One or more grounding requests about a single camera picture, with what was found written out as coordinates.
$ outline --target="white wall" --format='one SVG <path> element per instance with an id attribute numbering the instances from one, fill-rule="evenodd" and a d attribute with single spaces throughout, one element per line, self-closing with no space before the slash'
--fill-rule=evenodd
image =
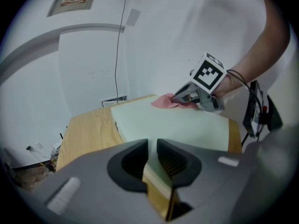
<path id="1" fill-rule="evenodd" d="M 54 0 L 28 0 L 14 18 L 0 50 L 0 63 L 15 49 L 49 31 L 75 24 L 120 24 L 124 0 L 94 0 L 90 10 L 47 17 Z"/>
<path id="2" fill-rule="evenodd" d="M 116 97 L 114 80 L 118 33 L 83 30 L 60 35 L 59 70 L 61 85 L 71 115 L 101 108 L 101 101 Z M 127 73 L 120 36 L 117 86 L 127 94 Z"/>
<path id="3" fill-rule="evenodd" d="M 14 168 L 38 162 L 28 145 L 50 157 L 49 142 L 60 139 L 70 119 L 60 84 L 58 43 L 20 57 L 1 75 L 0 143 Z M 38 142 L 42 149 L 35 146 Z"/>
<path id="4" fill-rule="evenodd" d="M 176 92 L 189 81 L 189 71 L 205 51 L 226 69 L 233 67 L 266 22 L 263 0 L 129 0 L 128 6 L 141 11 L 135 27 L 126 27 L 124 33 L 125 49 L 135 54 L 132 58 L 126 53 L 126 60 L 129 80 L 137 74 L 137 80 L 129 82 L 136 96 Z M 265 93 L 290 63 L 296 46 L 293 34 L 284 55 L 258 78 Z M 221 113 L 239 123 L 241 138 L 248 96 L 245 89 L 238 90 Z"/>

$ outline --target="light wood table surface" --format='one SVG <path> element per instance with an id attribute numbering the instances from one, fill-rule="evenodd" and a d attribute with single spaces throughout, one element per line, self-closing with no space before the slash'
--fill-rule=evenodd
<path id="1" fill-rule="evenodd" d="M 154 95 L 122 102 L 73 117 L 66 129 L 66 133 L 60 147 L 57 160 L 57 171 L 84 154 L 122 144 L 123 141 L 115 127 L 111 115 L 111 107 L 151 96 Z M 228 120 L 228 123 L 228 151 L 241 153 L 242 146 L 239 126 L 231 119 Z M 172 198 L 173 202 L 167 200 L 157 191 L 147 177 L 143 176 L 142 180 L 148 185 L 149 201 L 160 215 L 166 218 L 167 213 L 169 211 L 172 212 L 171 207 L 173 207 L 174 201 L 178 199 Z"/>

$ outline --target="electrical outlet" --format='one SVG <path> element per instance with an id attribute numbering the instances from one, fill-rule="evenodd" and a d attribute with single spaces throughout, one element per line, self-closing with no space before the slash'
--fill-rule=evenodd
<path id="1" fill-rule="evenodd" d="M 117 100 L 118 100 L 118 103 L 124 102 L 127 100 L 127 96 L 119 96 Z M 109 105 L 114 105 L 114 104 L 117 104 L 116 97 L 102 101 L 103 107 L 107 107 Z"/>
<path id="2" fill-rule="evenodd" d="M 39 149 L 43 148 L 42 145 L 41 145 L 41 143 L 37 143 L 36 147 L 39 148 Z"/>

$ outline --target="pink cloth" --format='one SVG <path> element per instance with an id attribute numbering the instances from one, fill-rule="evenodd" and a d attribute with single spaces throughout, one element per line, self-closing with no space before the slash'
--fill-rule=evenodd
<path id="1" fill-rule="evenodd" d="M 193 102 L 188 102 L 184 104 L 173 103 L 171 101 L 171 98 L 173 97 L 174 94 L 168 93 L 156 99 L 154 102 L 151 103 L 151 105 L 156 108 L 162 108 L 162 109 L 171 109 L 177 106 L 182 109 L 198 109 L 198 106 Z"/>

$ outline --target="wooden table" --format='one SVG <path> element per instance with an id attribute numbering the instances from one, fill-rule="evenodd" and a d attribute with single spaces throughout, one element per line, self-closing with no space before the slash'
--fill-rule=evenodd
<path id="1" fill-rule="evenodd" d="M 132 102 L 154 95 L 126 101 Z M 62 141 L 57 161 L 57 171 L 76 158 L 94 151 L 122 144 L 123 141 L 116 130 L 111 115 L 111 107 L 122 105 L 124 102 L 97 109 L 88 113 L 78 115 L 71 119 Z M 242 152 L 241 138 L 238 124 L 229 119 L 229 152 Z M 168 209 L 173 206 L 169 200 L 158 193 L 157 189 L 143 176 L 143 181 L 148 185 L 148 199 L 165 217 Z"/>

